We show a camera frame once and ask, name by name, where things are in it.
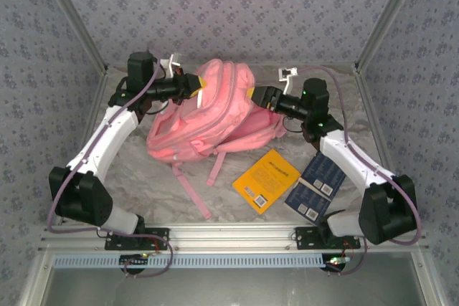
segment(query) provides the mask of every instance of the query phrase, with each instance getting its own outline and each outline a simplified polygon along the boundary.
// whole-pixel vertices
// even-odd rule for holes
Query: robotic arm
[[[163,68],[164,77],[154,80],[137,101],[120,111],[148,84],[152,78],[153,64],[156,63],[157,59],[149,52],[136,52],[130,55],[128,76],[121,80],[115,94],[110,98],[109,108],[102,123],[67,167],[52,169],[49,174],[49,185],[54,200],[65,179],[77,168],[57,204],[57,215],[126,234],[142,232],[143,219],[140,216],[113,204],[110,194],[103,186],[107,170],[124,140],[137,128],[151,108],[152,101],[171,100],[181,104],[183,100],[197,95],[206,85],[201,77],[184,74],[179,68],[176,55],[172,55],[171,59],[160,61],[161,65],[167,68],[167,72]],[[109,123],[108,121],[118,112],[115,120]],[[108,128],[100,137],[107,125]],[[87,152],[90,154],[82,161]]]
[[[291,77],[291,70],[286,74]],[[391,178],[416,205],[412,180],[381,167],[346,137],[343,126],[328,113],[326,82],[307,79],[301,97],[288,95],[291,87],[291,82],[284,92],[272,86],[254,87],[248,95],[260,107],[302,121],[306,142],[329,157],[363,196],[360,212],[340,211],[328,215],[321,230],[324,241],[340,236],[365,236],[371,243],[379,244],[416,229],[411,208],[382,175]]]

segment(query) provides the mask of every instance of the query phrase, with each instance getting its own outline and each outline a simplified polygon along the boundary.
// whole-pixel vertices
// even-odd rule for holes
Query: wall
[[[55,0],[0,0],[0,305],[21,291],[99,76]]]
[[[459,305],[459,0],[407,0],[365,77],[425,233]]]
[[[387,0],[72,0],[104,60],[355,61]]]

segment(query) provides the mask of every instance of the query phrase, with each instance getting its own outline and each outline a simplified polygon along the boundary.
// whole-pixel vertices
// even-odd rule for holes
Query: pink backpack
[[[281,115],[256,106],[247,96],[255,78],[246,64],[213,59],[195,74],[207,82],[202,94],[181,105],[170,102],[164,113],[156,116],[147,148],[154,158],[172,164],[174,175],[208,219],[211,212],[178,167],[218,154],[207,180],[211,186],[226,153],[260,148],[285,130]]]

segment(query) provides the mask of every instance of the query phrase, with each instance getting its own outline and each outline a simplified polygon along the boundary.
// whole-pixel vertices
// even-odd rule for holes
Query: enclosure
[[[0,4],[2,305],[459,304],[458,0]],[[245,62],[256,85],[279,88],[280,67],[331,69],[343,91],[349,135],[377,163],[415,182],[422,238],[412,246],[370,244],[360,271],[328,277],[319,269],[323,255],[338,252],[297,247],[295,229],[312,224],[285,205],[289,191],[259,215],[232,186],[272,148],[304,171],[316,149],[300,133],[228,153],[213,186],[206,180],[216,156],[182,165],[212,212],[206,220],[171,167],[148,154],[154,116],[123,142],[104,186],[117,206],[148,226],[170,229],[172,269],[153,279],[126,279],[118,263],[125,252],[105,250],[95,232],[45,231],[49,172],[66,166],[90,139],[126,76],[129,54],[147,48],[163,59],[181,53],[190,73],[214,58]],[[329,111],[342,123],[335,85],[324,71],[300,73],[295,95],[310,77],[327,81]],[[285,125],[295,131],[300,122]],[[360,206],[361,193],[346,178],[328,212]],[[58,218],[55,226],[83,225]],[[350,268],[363,251],[352,250]],[[161,266],[162,257],[168,256],[147,265]]]

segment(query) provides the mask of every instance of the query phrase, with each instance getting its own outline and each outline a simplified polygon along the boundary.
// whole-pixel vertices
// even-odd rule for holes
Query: yellow book
[[[263,214],[300,177],[275,150],[270,150],[233,184],[238,193]]]

